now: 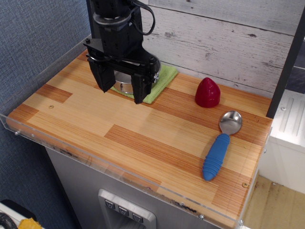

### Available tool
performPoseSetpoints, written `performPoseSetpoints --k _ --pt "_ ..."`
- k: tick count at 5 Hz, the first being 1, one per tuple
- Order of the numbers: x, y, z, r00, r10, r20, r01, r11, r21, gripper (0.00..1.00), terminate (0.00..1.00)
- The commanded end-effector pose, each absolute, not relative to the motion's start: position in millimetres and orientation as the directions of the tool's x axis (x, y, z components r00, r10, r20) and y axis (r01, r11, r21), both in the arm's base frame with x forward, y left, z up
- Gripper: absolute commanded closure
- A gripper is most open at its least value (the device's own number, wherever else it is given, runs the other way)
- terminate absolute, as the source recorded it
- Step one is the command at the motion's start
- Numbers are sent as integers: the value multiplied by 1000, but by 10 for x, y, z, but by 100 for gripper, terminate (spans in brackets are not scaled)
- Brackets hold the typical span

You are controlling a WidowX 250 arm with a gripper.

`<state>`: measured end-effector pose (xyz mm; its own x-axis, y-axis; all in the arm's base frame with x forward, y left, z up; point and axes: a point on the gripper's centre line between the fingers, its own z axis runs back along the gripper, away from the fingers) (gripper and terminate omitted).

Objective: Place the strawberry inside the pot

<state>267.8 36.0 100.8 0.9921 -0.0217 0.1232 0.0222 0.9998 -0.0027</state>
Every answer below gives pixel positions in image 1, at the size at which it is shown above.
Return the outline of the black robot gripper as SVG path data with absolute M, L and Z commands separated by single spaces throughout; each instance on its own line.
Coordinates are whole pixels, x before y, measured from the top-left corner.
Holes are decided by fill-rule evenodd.
M 114 71 L 131 76 L 134 102 L 141 104 L 151 93 L 157 73 L 156 56 L 146 51 L 143 35 L 129 23 L 119 31 L 99 28 L 100 37 L 86 39 L 91 72 L 105 93 L 116 83 Z

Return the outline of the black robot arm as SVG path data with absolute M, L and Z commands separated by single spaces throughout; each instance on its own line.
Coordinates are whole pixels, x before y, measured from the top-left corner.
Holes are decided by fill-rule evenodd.
M 88 50 L 91 72 L 103 92 L 115 83 L 115 73 L 131 77 L 132 93 L 136 104 L 143 102 L 158 80 L 161 63 L 143 46 L 144 36 L 150 35 L 142 28 L 141 9 L 151 8 L 138 0 L 93 0 L 91 26 L 96 28 L 84 46 Z

